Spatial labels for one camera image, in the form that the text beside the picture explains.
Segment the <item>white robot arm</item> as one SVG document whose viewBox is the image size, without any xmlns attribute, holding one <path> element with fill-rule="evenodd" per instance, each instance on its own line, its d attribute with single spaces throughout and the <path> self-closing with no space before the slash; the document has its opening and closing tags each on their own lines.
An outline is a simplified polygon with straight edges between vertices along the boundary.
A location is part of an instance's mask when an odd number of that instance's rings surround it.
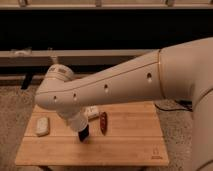
<svg viewBox="0 0 213 171">
<path fill-rule="evenodd" d="M 52 65 L 37 89 L 35 103 L 88 126 L 86 106 L 154 100 L 192 103 L 190 171 L 213 171 L 213 37 L 165 47 L 81 79 L 63 64 Z"/>
</svg>

